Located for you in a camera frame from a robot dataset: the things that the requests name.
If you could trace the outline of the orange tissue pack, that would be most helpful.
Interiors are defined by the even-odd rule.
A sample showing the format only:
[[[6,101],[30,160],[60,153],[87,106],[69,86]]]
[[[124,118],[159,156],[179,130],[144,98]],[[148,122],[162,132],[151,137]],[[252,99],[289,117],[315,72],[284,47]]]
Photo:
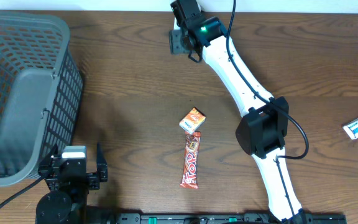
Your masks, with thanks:
[[[179,126],[187,133],[193,134],[206,120],[206,116],[197,108],[191,111],[179,122]]]

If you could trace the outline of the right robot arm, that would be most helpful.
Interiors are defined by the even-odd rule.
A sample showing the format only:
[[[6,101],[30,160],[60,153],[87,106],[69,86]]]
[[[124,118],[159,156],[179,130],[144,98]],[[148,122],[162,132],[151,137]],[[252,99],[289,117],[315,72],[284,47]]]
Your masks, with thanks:
[[[184,50],[197,54],[224,83],[241,115],[236,139],[257,164],[268,196],[268,209],[278,223],[306,223],[306,215],[295,195],[286,161],[285,136],[293,123],[304,139],[302,127],[289,115],[284,97],[276,98],[253,76],[231,38],[231,26],[217,17],[206,18],[195,0],[175,0],[178,41],[170,40],[173,54]]]

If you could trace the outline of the red Top chocolate bar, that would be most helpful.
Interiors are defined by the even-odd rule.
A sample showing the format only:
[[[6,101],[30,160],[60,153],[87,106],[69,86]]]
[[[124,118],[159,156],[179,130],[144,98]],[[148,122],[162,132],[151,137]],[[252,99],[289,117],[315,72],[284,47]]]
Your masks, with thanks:
[[[198,189],[197,160],[200,149],[201,133],[186,133],[183,175],[180,186],[188,189]]]

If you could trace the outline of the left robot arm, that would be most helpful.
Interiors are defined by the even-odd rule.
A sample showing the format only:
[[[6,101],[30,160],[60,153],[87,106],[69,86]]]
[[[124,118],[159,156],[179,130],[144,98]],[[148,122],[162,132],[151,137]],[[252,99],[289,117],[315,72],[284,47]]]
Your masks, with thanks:
[[[39,164],[38,173],[50,192],[37,204],[36,223],[115,223],[111,210],[87,203],[91,190],[108,181],[108,164],[100,144],[96,145],[96,171],[88,172],[86,147],[54,145]]]

